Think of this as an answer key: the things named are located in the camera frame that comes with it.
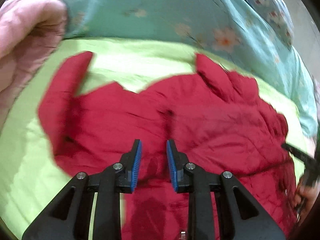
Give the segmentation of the person's right hand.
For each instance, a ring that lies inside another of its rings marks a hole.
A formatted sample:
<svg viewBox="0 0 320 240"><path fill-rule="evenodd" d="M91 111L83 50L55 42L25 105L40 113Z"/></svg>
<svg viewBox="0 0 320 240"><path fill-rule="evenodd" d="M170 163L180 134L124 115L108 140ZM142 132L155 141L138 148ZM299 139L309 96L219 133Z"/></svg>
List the person's right hand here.
<svg viewBox="0 0 320 240"><path fill-rule="evenodd" d="M309 212L311 211L317 197L319 194L319 181L312 187L303 184L303 178L300 181L295 190L294 199L292 205L296 207L300 205L302 200L304 200L304 207L300 210L298 225L302 224Z"/></svg>

